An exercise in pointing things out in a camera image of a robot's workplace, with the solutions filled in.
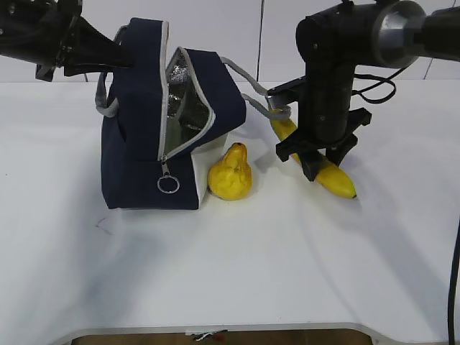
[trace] banana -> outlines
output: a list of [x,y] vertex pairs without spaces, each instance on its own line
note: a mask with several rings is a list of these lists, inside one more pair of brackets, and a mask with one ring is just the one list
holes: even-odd
[[[280,141],[288,138],[297,129],[297,126],[290,119],[282,121],[271,120],[270,123]],[[302,164],[297,154],[292,155],[292,157],[299,165]],[[351,178],[325,156],[323,156],[323,163],[316,177],[316,182],[341,198],[353,199],[357,196],[357,191]]]

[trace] metal ring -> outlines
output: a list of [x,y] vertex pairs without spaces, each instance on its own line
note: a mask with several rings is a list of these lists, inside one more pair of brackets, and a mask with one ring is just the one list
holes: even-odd
[[[161,182],[163,180],[169,180],[169,179],[174,180],[174,182],[176,182],[176,184],[178,185],[175,190],[164,190],[163,187],[161,186]],[[163,194],[176,194],[180,190],[180,181],[178,178],[175,178],[174,176],[166,175],[158,179],[157,186],[160,192]]]

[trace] floor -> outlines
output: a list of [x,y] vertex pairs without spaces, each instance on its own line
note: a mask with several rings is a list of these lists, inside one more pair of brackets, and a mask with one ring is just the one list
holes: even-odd
[[[347,330],[223,333],[201,343],[202,345],[372,345],[370,337]],[[87,336],[73,342],[73,345],[192,344],[197,342],[183,334]]]

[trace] gray bag handle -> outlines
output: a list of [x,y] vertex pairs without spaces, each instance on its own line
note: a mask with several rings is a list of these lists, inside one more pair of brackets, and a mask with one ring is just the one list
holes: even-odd
[[[114,42],[121,44],[121,41],[123,40],[123,34],[126,32],[128,26],[121,27],[118,32],[116,33],[116,36],[114,38]],[[107,88],[106,88],[106,80],[107,80],[107,72],[103,72],[100,74],[99,79],[98,79],[98,85],[96,89],[96,110],[104,115],[105,117],[113,118],[116,116],[116,113],[118,112],[118,99],[114,99],[114,101],[111,104],[107,104]]]
[[[236,63],[232,60],[227,59],[226,57],[221,57],[221,61],[224,65],[229,66],[232,70],[237,72],[241,77],[249,81],[254,91],[256,91],[259,95],[264,96],[265,99],[268,97],[268,90],[260,85],[247,71],[243,68],[239,67]],[[283,106],[281,109],[272,109],[269,107],[268,109],[263,106],[259,101],[256,101],[251,96],[242,93],[241,96],[245,101],[248,101],[259,113],[265,116],[269,120],[275,121],[283,121],[290,118],[291,115],[291,108],[290,106]]]

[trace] black cable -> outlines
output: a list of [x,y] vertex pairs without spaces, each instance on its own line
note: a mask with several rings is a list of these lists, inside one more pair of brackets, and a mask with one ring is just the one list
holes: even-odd
[[457,280],[459,278],[460,266],[460,225],[457,231],[457,240],[455,242],[454,258],[452,259],[451,282],[448,291],[447,303],[447,326],[448,326],[448,343],[455,345],[455,297],[457,289]]
[[[400,70],[398,70],[397,72],[393,73],[389,77],[379,77],[377,75],[372,75],[372,74],[355,74],[354,77],[356,79],[364,79],[364,80],[368,80],[368,81],[378,81],[379,83],[375,83],[374,85],[369,86],[367,88],[363,88],[362,90],[353,90],[351,95],[352,96],[358,95],[361,98],[363,98],[367,103],[371,103],[371,104],[382,104],[384,102],[387,102],[387,101],[389,101],[391,98],[393,98],[396,95],[396,84],[394,82],[392,82],[392,79],[398,77],[399,74],[404,72],[406,69],[407,69],[407,67],[406,68],[401,68]],[[366,93],[367,91],[374,90],[375,88],[378,88],[379,86],[382,86],[384,84],[389,84],[389,85],[391,85],[393,87],[393,91],[388,96],[386,96],[384,98],[380,98],[380,99],[371,99],[371,98],[367,98],[364,95],[364,93]]]

